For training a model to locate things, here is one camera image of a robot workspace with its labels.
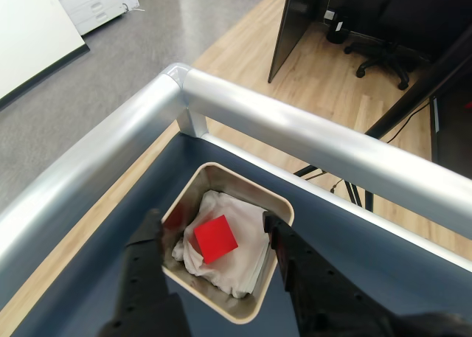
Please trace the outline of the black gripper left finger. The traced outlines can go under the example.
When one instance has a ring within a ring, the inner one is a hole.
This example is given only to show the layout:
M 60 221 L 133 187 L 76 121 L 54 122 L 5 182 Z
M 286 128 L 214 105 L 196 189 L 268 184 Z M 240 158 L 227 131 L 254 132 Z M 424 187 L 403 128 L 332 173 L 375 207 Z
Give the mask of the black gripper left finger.
M 98 335 L 190 335 L 181 299 L 169 292 L 162 269 L 162 223 L 156 209 L 146 213 L 125 246 L 114 316 Z

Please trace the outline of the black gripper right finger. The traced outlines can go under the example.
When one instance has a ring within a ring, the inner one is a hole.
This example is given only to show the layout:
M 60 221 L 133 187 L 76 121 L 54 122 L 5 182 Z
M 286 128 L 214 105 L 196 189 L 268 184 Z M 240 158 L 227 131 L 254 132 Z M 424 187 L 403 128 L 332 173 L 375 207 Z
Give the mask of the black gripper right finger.
M 367 296 L 273 212 L 263 228 L 301 336 L 393 336 L 392 313 Z

